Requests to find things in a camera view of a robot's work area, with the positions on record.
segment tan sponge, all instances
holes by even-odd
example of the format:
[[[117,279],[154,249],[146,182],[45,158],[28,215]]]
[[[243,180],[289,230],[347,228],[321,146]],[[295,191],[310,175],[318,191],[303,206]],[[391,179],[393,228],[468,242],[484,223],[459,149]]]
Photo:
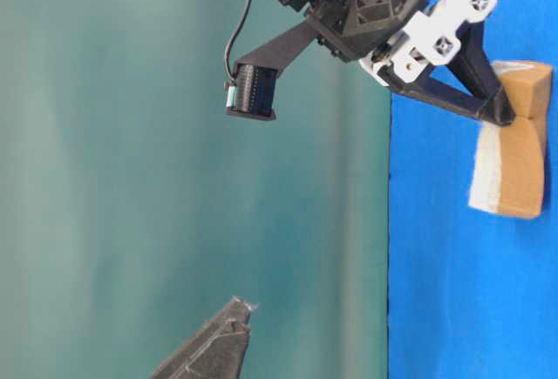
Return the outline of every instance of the tan sponge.
[[[541,214],[547,113],[553,68],[533,62],[495,62],[517,114],[508,127],[483,123],[469,206],[498,215],[533,219]]]

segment teal wall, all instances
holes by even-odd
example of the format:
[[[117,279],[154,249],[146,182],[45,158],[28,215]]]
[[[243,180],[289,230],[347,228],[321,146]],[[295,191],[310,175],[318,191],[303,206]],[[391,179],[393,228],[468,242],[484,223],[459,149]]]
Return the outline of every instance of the teal wall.
[[[313,45],[226,117],[242,1],[0,0],[2,377],[147,377],[233,294],[244,378],[385,376],[389,96]]]

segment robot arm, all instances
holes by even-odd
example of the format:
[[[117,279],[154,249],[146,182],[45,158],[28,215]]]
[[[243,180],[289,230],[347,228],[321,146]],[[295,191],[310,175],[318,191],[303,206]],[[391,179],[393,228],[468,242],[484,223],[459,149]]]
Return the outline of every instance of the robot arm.
[[[235,65],[228,113],[272,120],[276,79],[314,39],[344,62],[359,60],[381,85],[460,115],[504,126],[515,114],[483,51],[497,0],[279,0],[306,20]],[[431,77],[446,66],[469,90]]]

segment black bracket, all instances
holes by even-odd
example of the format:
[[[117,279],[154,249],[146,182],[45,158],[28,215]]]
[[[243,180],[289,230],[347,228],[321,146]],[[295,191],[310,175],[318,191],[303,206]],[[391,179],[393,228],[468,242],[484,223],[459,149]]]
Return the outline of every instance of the black bracket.
[[[397,77],[392,65],[381,69],[378,75],[397,94],[468,118],[485,120],[499,126],[510,125],[515,119],[514,109],[482,48],[484,22],[467,24],[458,34],[462,43],[461,50],[447,68],[471,94],[432,78],[435,68],[432,65],[426,67],[418,79],[410,84]]]
[[[274,120],[276,80],[316,37],[317,31],[304,21],[236,60],[234,102],[228,105],[227,114]]]

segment blue cloth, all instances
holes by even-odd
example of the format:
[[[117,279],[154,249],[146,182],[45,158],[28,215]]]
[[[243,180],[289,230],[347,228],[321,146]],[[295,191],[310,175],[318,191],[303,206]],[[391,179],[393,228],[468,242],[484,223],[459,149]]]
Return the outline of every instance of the blue cloth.
[[[557,67],[557,28],[555,0],[500,0],[487,54]],[[534,221],[467,206],[478,123],[393,99],[391,379],[558,376],[555,94],[544,214]]]

